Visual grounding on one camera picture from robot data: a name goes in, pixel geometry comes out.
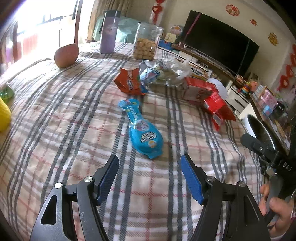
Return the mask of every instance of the red package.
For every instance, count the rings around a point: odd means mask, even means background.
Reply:
[[[224,120],[237,120],[233,111],[221,98],[218,92],[214,92],[211,96],[206,98],[203,107],[212,115],[212,121],[217,131],[224,123]]]
[[[117,87],[124,93],[130,95],[144,95],[141,83],[138,79],[139,68],[134,70],[120,69],[120,74],[114,80]]]
[[[216,85],[204,80],[185,77],[186,83],[183,85],[182,98],[191,104],[202,105],[205,98],[217,91]]]

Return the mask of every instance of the human hand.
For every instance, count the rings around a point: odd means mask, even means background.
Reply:
[[[260,187],[260,193],[263,197],[260,200],[259,209],[264,216],[266,214],[266,199],[269,194],[269,185],[262,185]],[[277,237],[284,234],[292,223],[291,213],[294,207],[294,199],[291,198],[291,200],[286,203],[283,199],[273,197],[270,199],[269,207],[279,215],[279,219],[276,221],[272,229],[269,230],[270,237]]]

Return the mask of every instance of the black screen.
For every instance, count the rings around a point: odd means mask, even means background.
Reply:
[[[198,14],[190,11],[180,42],[212,57],[233,73],[244,75],[259,46],[233,27],[204,14],[185,39]]]

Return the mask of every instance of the blue lollipop-shaped package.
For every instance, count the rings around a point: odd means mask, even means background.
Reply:
[[[139,105],[136,99],[122,100],[118,103],[118,106],[127,112],[131,121],[129,132],[134,148],[153,159],[163,153],[163,137],[150,121],[143,118]]]

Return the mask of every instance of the jar of cookies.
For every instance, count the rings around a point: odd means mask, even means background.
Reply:
[[[134,41],[133,57],[135,59],[154,59],[155,52],[163,33],[163,28],[147,23],[138,23]]]

